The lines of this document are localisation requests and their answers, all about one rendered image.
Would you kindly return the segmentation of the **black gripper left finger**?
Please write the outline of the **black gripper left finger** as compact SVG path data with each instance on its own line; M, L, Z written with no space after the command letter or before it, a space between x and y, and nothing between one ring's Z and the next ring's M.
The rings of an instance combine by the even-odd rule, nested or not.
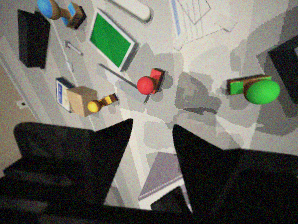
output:
M98 131L22 122L13 134L22 157L30 154L81 162L87 203L104 205L132 128L131 118Z

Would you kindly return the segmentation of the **red-knobbed rubber stamp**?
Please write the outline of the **red-knobbed rubber stamp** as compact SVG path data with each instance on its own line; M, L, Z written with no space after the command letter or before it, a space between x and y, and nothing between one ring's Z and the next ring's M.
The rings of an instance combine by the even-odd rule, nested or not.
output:
M160 88L165 71L153 68L150 77L143 76L137 82L137 88L141 94L156 94Z

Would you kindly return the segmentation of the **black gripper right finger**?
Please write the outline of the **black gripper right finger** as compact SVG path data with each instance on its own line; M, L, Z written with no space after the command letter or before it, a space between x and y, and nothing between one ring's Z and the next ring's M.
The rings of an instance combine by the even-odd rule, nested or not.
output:
M222 150L180 125L173 142L192 214L215 216L245 169L298 176L298 156L254 149Z

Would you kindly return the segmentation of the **white inspection card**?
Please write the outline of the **white inspection card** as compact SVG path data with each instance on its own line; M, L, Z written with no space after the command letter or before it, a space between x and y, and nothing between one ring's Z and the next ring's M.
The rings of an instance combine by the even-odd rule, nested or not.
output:
M174 48L225 28L231 31L230 0L169 0L176 42Z

